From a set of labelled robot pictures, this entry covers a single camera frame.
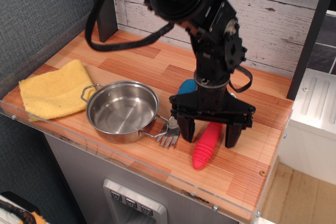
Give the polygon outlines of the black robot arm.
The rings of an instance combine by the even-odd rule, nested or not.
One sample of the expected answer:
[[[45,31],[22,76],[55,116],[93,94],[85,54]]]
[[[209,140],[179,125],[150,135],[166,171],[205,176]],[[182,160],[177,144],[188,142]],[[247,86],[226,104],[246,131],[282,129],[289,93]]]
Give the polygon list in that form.
[[[230,77],[235,71],[252,78],[241,66],[246,48],[239,37],[235,10],[228,0],[144,0],[165,21],[183,27],[196,56],[197,89],[170,97],[171,114],[182,137],[191,141],[195,120],[226,125],[225,146],[234,147],[242,130],[251,127],[255,107],[234,98]]]

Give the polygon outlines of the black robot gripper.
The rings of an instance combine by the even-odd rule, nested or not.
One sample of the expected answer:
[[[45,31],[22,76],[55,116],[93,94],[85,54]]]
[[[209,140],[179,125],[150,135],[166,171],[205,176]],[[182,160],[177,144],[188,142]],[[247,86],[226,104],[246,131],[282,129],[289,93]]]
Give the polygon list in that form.
[[[171,115],[183,139],[193,142],[194,120],[217,122],[226,125],[225,147],[235,147],[242,127],[252,127],[256,108],[233,97],[226,87],[205,89],[196,82],[184,82],[176,95],[169,98]]]

